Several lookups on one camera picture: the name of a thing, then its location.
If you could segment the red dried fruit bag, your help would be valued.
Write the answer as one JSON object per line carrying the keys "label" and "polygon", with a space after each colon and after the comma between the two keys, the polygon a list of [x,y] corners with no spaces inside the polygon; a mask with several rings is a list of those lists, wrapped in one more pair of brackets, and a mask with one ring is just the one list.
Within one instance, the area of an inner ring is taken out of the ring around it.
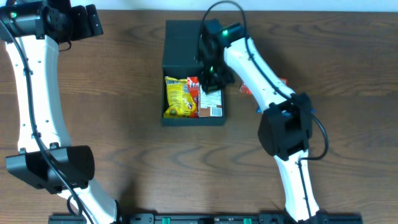
{"label": "red dried fruit bag", "polygon": [[187,78],[187,85],[189,92],[193,98],[193,101],[195,103],[195,109],[193,113],[190,115],[191,118],[199,118],[198,115],[198,100],[199,100],[199,88],[200,84],[198,81],[198,77],[188,77]]}

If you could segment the brown white small carton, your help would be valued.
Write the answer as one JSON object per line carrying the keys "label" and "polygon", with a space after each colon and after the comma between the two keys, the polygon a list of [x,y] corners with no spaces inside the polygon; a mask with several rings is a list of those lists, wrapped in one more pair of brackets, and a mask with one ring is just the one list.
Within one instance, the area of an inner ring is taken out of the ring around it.
{"label": "brown white small carton", "polygon": [[201,118],[222,117],[223,100],[221,90],[206,93],[200,88],[198,114]]}

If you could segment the orange red cardboard box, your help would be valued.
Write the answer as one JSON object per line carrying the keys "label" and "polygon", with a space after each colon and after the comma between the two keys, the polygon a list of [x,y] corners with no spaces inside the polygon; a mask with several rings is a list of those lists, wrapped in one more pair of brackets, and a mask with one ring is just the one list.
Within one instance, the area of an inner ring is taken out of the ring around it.
{"label": "orange red cardboard box", "polygon": [[[283,84],[287,85],[288,79],[286,79],[286,78],[280,78],[280,81],[281,81]],[[241,86],[240,86],[240,88],[239,88],[239,92],[240,92],[240,93],[244,93],[244,94],[248,94],[248,95],[251,95],[251,94],[252,94],[251,90],[247,87],[247,85],[246,85],[244,82],[242,82],[242,84],[241,84]]]}

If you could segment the yellow snack bag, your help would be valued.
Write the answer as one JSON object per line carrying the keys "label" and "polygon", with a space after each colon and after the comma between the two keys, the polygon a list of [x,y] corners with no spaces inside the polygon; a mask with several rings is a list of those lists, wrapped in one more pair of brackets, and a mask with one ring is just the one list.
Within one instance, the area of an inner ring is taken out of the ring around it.
{"label": "yellow snack bag", "polygon": [[165,77],[168,108],[164,118],[194,118],[197,105],[190,93],[187,79]]}

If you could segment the black gift box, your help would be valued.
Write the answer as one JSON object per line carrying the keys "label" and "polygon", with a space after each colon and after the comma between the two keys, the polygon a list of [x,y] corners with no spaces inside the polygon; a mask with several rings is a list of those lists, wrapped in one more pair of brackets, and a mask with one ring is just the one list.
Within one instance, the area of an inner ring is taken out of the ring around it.
{"label": "black gift box", "polygon": [[[163,77],[177,79],[193,77],[203,70],[195,56],[197,54],[199,20],[167,20],[162,60]],[[222,106],[220,117],[210,118],[165,118],[163,126],[222,126],[226,122]]]}

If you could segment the blue snack bar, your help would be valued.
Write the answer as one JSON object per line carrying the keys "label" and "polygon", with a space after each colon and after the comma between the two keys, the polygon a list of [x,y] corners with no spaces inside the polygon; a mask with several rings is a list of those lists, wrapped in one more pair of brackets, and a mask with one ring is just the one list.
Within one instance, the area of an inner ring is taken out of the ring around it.
{"label": "blue snack bar", "polygon": [[263,114],[263,110],[261,110],[260,107],[258,107],[256,113]]}

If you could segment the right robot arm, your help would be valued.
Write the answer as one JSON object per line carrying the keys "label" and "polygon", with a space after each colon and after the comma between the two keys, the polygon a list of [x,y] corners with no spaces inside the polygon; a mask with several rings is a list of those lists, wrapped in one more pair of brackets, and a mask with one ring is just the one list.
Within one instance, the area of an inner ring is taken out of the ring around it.
{"label": "right robot arm", "polygon": [[239,23],[222,27],[217,20],[201,22],[198,61],[205,93],[233,83],[234,75],[250,89],[262,111],[257,135],[279,168],[285,209],[296,223],[313,222],[319,206],[307,167],[313,121],[309,97],[296,94],[275,75]]}

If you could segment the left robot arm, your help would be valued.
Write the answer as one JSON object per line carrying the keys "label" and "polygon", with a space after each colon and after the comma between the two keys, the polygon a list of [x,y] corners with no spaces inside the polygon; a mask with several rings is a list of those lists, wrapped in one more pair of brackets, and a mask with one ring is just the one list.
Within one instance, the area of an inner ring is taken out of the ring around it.
{"label": "left robot arm", "polygon": [[68,215],[50,223],[117,223],[119,208],[95,179],[88,146],[73,146],[58,87],[61,44],[103,33],[96,7],[69,1],[7,1],[1,40],[12,62],[19,105],[18,153],[6,157],[8,173],[67,201]]}

